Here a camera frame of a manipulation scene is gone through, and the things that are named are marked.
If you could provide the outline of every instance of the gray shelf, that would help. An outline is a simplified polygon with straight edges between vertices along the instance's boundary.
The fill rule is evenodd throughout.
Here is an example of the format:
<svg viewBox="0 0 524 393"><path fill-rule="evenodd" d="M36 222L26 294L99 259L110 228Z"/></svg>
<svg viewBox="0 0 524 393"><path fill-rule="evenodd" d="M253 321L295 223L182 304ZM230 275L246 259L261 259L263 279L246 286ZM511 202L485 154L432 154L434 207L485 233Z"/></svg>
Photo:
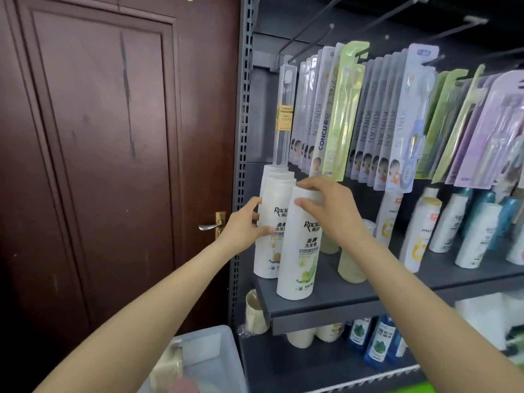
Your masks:
<svg viewBox="0 0 524 393"><path fill-rule="evenodd" d="M389 391L425 380L410 351L397 364L386 362L376 370L342 338L325 343L315 338L307 349L298 349L285 337L269 333L239 338L250 393L352 393Z"/></svg>
<svg viewBox="0 0 524 393"><path fill-rule="evenodd" d="M394 255L400 251L402 241L402 235L393 236L390 250ZM447 254L426 251L420 271L416 274L445 302L453 305L457 300L524 287L524 266L505 260L509 243L501 245L504 251L488 251L477 269L463 269L454 264L460 244L460 240L456 240ZM277 279L252 275L273 335L386 313L367 281L350 284L339 276L339 257L340 253L320 253L313 293L299 301L279 297Z"/></svg>

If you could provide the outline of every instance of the hand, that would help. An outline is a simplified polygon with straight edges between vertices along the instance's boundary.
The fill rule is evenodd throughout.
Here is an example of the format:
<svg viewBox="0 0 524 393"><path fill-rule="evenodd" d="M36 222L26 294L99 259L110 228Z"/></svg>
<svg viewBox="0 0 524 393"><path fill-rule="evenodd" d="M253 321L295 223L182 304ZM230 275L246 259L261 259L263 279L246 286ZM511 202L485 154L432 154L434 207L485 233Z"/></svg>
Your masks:
<svg viewBox="0 0 524 393"><path fill-rule="evenodd" d="M240 210L233 212L220 234L220 242L231 256L247 249L259 237L274 234L275 228L272 226L256 227L253 221L258 220L258 213L253 210L262 202L262 198L253 197Z"/></svg>
<svg viewBox="0 0 524 393"><path fill-rule="evenodd" d="M324 205L307 198L297 198L295 204L318 220L322 230L342 248L351 251L362 244L362 239L370 237L350 189L325 175L306 178L297 186L322 192Z"/></svg>

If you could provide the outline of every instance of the door panel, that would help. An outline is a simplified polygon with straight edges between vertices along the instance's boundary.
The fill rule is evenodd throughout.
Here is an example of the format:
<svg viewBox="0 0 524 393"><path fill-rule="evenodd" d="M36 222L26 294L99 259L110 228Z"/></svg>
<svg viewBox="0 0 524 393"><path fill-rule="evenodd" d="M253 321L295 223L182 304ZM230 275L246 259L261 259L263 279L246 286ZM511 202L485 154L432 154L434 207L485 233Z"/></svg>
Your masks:
<svg viewBox="0 0 524 393"><path fill-rule="evenodd" d="M174 270L180 212L171 199L178 180L169 174L178 170L176 146L168 146L176 138L172 27L19 1L96 326Z"/></svg>
<svg viewBox="0 0 524 393"><path fill-rule="evenodd" d="M30 80L23 79L29 69L17 58L23 41L10 30L4 0L0 33L0 319L10 359L4 371L14 372L38 348L39 366L19 381L18 390L29 391L90 329L59 223L61 206L53 201L52 171L44 164L47 150L37 134L43 133L38 105Z"/></svg>

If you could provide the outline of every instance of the metal shelf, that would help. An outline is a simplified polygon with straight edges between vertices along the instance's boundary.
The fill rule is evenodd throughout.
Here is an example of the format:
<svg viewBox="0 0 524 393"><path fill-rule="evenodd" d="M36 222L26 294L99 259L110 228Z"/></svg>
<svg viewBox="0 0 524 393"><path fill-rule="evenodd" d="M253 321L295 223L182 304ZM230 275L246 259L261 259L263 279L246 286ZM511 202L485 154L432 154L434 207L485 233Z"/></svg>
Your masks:
<svg viewBox="0 0 524 393"><path fill-rule="evenodd" d="M397 364L376 370L345 340L325 343L315 338L298 349L285 337L269 333L240 338L240 354L250 393L321 393L388 391L425 380L411 352Z"/></svg>
<svg viewBox="0 0 524 393"><path fill-rule="evenodd" d="M400 251L402 241L402 235L393 236L390 250L394 255ZM524 287L524 267L505 260L510 244L501 245L504 251L488 251L477 269L463 269L454 264L460 244L460 240L456 240L447 254L426 251L416 274L445 302L454 305L457 300ZM386 313L369 282L350 284L339 276L339 257L340 253L320 253L313 293L299 301L279 297L277 279L263 279L253 274L273 335Z"/></svg>

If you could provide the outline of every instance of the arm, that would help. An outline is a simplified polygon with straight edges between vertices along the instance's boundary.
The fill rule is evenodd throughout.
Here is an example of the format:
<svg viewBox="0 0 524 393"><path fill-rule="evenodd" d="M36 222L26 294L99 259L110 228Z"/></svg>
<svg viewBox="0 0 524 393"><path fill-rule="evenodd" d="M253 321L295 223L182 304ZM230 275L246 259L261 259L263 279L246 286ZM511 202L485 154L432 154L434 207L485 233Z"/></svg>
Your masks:
<svg viewBox="0 0 524 393"><path fill-rule="evenodd" d="M436 391L522 391L524 375L426 287L365 229L351 191L328 177L298 183L324 194L324 206L296 204L318 220L364 272Z"/></svg>
<svg viewBox="0 0 524 393"><path fill-rule="evenodd" d="M136 393L218 271L268 226L255 227L252 198L219 239L91 334L36 388L37 393Z"/></svg>

